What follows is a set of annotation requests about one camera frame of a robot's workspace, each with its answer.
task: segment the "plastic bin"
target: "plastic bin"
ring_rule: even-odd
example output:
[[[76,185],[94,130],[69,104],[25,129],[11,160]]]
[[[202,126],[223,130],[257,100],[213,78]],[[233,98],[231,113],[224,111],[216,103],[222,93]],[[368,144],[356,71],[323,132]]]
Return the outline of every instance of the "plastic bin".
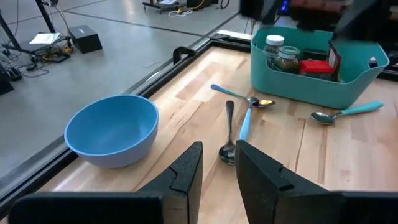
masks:
[[[258,30],[251,42],[251,84],[262,92],[276,96],[344,109],[350,107],[368,85],[389,64],[389,59],[379,44],[368,42],[334,41],[342,56],[340,82],[275,71],[267,66],[263,53],[267,35],[285,37],[285,44],[299,48],[328,51],[333,33],[306,32],[286,27],[264,27]],[[378,67],[370,68],[374,57]]]

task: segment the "glass jar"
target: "glass jar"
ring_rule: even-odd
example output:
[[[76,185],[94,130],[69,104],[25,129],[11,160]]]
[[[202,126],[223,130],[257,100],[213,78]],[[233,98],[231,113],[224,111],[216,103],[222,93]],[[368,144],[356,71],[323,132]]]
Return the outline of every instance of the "glass jar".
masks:
[[[300,72],[300,62],[297,60],[299,53],[300,50],[296,47],[281,47],[278,57],[275,59],[275,68],[281,72],[298,74]]]
[[[279,52],[279,47],[285,42],[285,38],[281,35],[268,35],[266,45],[264,46],[264,53],[267,57],[267,65],[274,69],[274,61]]]

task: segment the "butcher block countertop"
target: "butcher block countertop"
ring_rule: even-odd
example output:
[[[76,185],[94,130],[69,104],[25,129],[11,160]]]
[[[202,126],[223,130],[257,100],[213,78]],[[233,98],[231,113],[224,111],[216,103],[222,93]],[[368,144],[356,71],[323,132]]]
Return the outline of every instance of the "butcher block countertop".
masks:
[[[39,191],[133,192],[166,169],[194,141],[202,141],[198,222],[247,223],[235,167],[222,163],[218,150],[228,135],[226,101],[235,102],[234,140],[248,104],[210,89],[212,83],[276,101],[270,108],[253,109],[248,142],[290,170],[329,190],[398,191],[398,83],[375,80],[355,103],[381,100],[384,106],[379,111],[324,126],[310,114],[334,110],[258,93],[250,85],[250,55],[216,47],[150,98],[159,109],[160,120],[155,143],[145,158],[110,170],[78,158]]]

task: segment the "blue bowl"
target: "blue bowl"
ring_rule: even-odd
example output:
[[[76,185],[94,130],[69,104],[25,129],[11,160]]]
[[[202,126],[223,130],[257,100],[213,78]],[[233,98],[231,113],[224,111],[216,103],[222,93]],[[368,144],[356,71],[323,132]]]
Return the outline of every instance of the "blue bowl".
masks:
[[[112,96],[73,116],[65,142],[86,161],[103,168],[124,167],[149,152],[155,141],[159,112],[146,98]]]

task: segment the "black box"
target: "black box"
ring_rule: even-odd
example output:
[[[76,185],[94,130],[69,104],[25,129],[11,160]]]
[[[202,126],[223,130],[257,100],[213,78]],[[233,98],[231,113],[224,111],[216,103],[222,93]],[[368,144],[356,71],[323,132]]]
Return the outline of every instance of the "black box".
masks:
[[[87,25],[71,27],[70,35],[75,47],[83,54],[102,49],[98,34]]]

